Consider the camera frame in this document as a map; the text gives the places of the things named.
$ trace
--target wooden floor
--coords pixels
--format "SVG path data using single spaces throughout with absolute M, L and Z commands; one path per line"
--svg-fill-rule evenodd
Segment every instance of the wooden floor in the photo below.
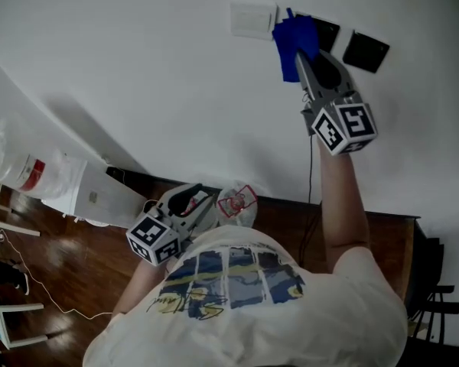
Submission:
M 125 182 L 147 198 L 157 199 L 171 183 L 126 175 Z M 74 223 L 41 202 L 4 189 L 0 203 L 15 210 L 8 221 L 41 230 L 41 237 L 8 232 L 14 246 L 22 252 L 33 276 L 43 281 L 53 298 L 64 309 L 76 308 L 87 316 L 112 311 L 130 279 L 138 258 L 131 252 L 125 230 L 98 228 L 86 222 Z M 281 243 L 295 258 L 303 236 L 308 214 L 317 213 L 316 206 L 259 201 L 255 228 Z M 394 290 L 404 297 L 411 259 L 412 221 L 397 216 L 369 215 L 372 250 L 384 275 Z M 16 255 L 7 243 L 0 244 L 0 258 Z M 326 271 L 321 228 L 316 228 L 308 245 L 305 267 L 310 271 Z M 45 343 L 6 351 L 7 367 L 81 365 L 83 354 L 109 322 L 109 316 L 86 320 L 76 313 L 62 314 L 49 300 L 42 286 L 31 281 L 31 294 L 20 295 L 13 287 L 0 287 L 3 303 L 37 303 L 44 310 L 10 313 L 8 327 L 12 339 L 46 333 Z

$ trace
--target black switch plate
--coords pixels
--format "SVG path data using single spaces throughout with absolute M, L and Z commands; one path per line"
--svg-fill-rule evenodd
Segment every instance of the black switch plate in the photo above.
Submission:
M 343 62 L 376 73 L 388 50 L 388 44 L 354 31 L 343 54 Z
M 329 21 L 314 18 L 313 16 L 311 17 L 313 18 L 316 31 L 318 32 L 318 44 L 320 45 L 320 49 L 330 53 L 331 48 L 334 46 L 335 40 L 337 39 L 338 31 L 340 31 L 340 26 L 335 23 L 330 23 Z

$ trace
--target blue cloth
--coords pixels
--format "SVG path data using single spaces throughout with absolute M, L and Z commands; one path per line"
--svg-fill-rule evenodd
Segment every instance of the blue cloth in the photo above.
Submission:
M 274 27 L 272 35 L 281 57 L 282 76 L 285 82 L 299 81 L 296 69 L 296 53 L 302 51 L 310 61 L 319 54 L 318 33 L 311 16 L 294 17 L 290 8 L 287 9 L 289 18 L 284 19 Z

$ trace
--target white chair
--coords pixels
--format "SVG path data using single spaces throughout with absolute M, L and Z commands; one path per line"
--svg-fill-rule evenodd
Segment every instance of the white chair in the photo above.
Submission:
M 10 341 L 8 338 L 7 326 L 5 325 L 3 314 L 40 309 L 44 309 L 44 305 L 42 303 L 0 305 L 0 340 L 2 341 L 3 345 L 7 347 L 7 349 L 40 343 L 42 341 L 46 341 L 47 336 L 42 335 L 37 337 L 29 337 L 28 339 Z

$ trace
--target white t-shirt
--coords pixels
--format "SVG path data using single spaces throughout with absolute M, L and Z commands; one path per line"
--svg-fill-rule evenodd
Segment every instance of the white t-shirt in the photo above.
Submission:
M 368 249 L 348 250 L 333 274 L 313 274 L 267 235 L 224 226 L 116 316 L 83 365 L 394 366 L 406 330 L 405 308 Z

